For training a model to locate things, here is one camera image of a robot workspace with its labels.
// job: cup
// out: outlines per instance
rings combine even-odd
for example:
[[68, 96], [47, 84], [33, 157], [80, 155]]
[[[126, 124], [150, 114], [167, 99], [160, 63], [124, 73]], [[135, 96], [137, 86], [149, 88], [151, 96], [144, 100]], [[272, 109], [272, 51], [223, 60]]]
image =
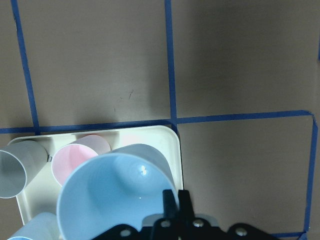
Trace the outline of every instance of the cup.
[[47, 163], [46, 149], [25, 140], [0, 149], [0, 198], [17, 196]]
[[76, 168], [57, 200], [57, 220], [64, 240], [93, 239], [118, 224], [138, 231], [143, 219], [164, 212], [163, 190], [179, 204], [164, 155], [146, 144], [124, 146]]
[[61, 147], [52, 157], [51, 170], [55, 180], [62, 186], [67, 177], [80, 164], [111, 150], [102, 136], [91, 134]]
[[8, 240], [58, 240], [57, 216], [41, 212], [15, 232]]

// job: plastic tray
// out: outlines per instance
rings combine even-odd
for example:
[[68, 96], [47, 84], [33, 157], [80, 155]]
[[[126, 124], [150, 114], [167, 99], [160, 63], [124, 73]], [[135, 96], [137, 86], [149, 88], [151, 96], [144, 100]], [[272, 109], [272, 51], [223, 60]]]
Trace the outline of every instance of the plastic tray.
[[62, 187], [52, 175], [50, 161], [60, 147], [88, 134], [97, 134], [105, 138], [109, 142], [111, 150], [131, 144], [147, 144], [158, 149], [169, 163], [176, 190], [183, 189], [180, 141], [176, 133], [166, 126], [156, 125], [17, 137], [11, 140], [8, 145], [33, 140], [40, 143], [48, 153], [47, 164], [31, 183], [16, 196], [23, 225], [41, 212], [56, 214], [57, 199]]

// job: screw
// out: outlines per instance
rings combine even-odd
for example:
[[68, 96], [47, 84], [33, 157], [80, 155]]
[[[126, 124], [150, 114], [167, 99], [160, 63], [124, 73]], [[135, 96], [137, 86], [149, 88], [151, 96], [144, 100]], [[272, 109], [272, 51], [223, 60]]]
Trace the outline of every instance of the screw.
[[201, 219], [196, 219], [192, 223], [193, 223], [193, 226], [197, 228], [202, 228], [205, 225], [204, 221], [202, 221]]
[[131, 235], [131, 231], [129, 229], [124, 229], [120, 232], [121, 237], [128, 237]]
[[160, 223], [161, 227], [168, 228], [171, 225], [171, 222], [169, 220], [164, 220]]
[[243, 227], [238, 227], [237, 229], [235, 229], [235, 233], [240, 236], [246, 236], [248, 234], [247, 230], [245, 230]]

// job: silver screw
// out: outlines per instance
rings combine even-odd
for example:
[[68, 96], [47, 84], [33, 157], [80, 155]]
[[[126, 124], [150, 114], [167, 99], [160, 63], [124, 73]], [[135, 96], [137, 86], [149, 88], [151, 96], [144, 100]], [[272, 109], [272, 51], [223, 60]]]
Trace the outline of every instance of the silver screw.
[[160, 223], [161, 227], [168, 228], [171, 225], [171, 222], [169, 220], [164, 220]]
[[201, 219], [196, 219], [192, 223], [193, 223], [193, 226], [197, 228], [202, 228], [205, 225], [204, 221], [202, 221]]
[[235, 233], [240, 237], [246, 236], [248, 234], [247, 230], [245, 230], [243, 227], [236, 228]]
[[121, 237], [128, 237], [131, 235], [131, 231], [129, 229], [124, 229], [120, 232]]

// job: scratch mark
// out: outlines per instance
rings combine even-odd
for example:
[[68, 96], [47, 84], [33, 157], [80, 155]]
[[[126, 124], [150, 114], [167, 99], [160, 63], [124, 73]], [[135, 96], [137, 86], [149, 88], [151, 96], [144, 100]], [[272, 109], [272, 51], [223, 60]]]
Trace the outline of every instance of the scratch mark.
[[129, 95], [129, 99], [131, 98], [132, 93], [134, 92], [134, 90], [132, 89]]

